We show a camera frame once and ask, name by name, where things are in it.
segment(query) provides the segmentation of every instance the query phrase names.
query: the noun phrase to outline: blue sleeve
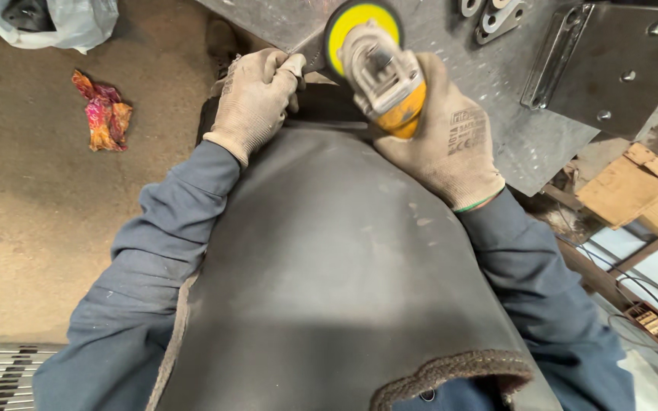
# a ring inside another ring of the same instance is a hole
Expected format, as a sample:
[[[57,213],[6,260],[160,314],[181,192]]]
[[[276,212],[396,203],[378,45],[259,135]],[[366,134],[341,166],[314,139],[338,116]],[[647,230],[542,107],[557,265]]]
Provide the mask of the blue sleeve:
[[[34,375],[39,411],[144,409],[171,337],[179,287],[201,264],[240,166],[202,142],[161,183],[141,191],[113,262],[70,317],[69,345]]]
[[[564,409],[635,409],[618,337],[569,270],[555,236],[525,214],[507,189],[458,218],[489,284]]]

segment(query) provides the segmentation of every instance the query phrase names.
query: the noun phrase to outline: yellow angle grinder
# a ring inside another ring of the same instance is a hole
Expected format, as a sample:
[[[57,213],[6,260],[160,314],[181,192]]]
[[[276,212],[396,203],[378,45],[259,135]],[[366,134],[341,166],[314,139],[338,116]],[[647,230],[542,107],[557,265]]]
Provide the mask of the yellow angle grinder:
[[[386,132],[410,138],[425,100],[415,54],[403,51],[400,18],[379,0],[350,0],[324,29],[324,57],[355,92],[355,103]]]

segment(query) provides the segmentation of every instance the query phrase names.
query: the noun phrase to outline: green glove cuff trim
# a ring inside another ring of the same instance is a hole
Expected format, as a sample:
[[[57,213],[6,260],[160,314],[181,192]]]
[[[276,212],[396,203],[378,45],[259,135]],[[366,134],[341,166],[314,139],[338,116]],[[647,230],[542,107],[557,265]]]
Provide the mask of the green glove cuff trim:
[[[482,202],[485,202],[485,201],[487,201],[488,199],[490,199],[490,198],[492,198],[492,197],[495,197],[497,194],[499,194],[499,192],[501,192],[501,191],[504,190],[504,189],[505,189],[505,188],[502,187],[501,190],[495,192],[494,194],[490,195],[489,197],[485,198],[484,200],[481,200],[481,201],[479,201],[479,202],[475,202],[475,203],[469,205],[468,207],[464,207],[464,208],[462,208],[461,210],[454,210],[453,213],[454,213],[454,214],[458,214],[458,213],[462,213],[462,212],[464,212],[464,211],[471,210],[471,209],[473,209],[474,207],[476,207],[477,205],[481,204]]]

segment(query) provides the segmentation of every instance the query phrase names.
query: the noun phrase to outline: grinder disc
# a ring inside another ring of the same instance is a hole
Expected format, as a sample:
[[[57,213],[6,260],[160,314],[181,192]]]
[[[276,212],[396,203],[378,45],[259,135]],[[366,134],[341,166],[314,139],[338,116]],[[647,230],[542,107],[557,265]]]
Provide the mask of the grinder disc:
[[[337,51],[342,47],[347,33],[357,25],[374,19],[377,26],[403,47],[403,27],[391,5],[380,0],[349,0],[334,10],[324,27],[324,57],[334,73],[344,77],[344,68]]]

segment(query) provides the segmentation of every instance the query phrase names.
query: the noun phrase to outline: colorful cloth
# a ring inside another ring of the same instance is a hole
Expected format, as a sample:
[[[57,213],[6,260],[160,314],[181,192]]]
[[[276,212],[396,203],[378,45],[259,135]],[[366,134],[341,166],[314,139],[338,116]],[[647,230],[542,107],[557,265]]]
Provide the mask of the colorful cloth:
[[[102,84],[94,86],[78,70],[72,73],[72,83],[88,99],[86,115],[91,129],[91,150],[126,150],[125,133],[129,128],[133,108],[121,102],[121,95],[115,87]]]

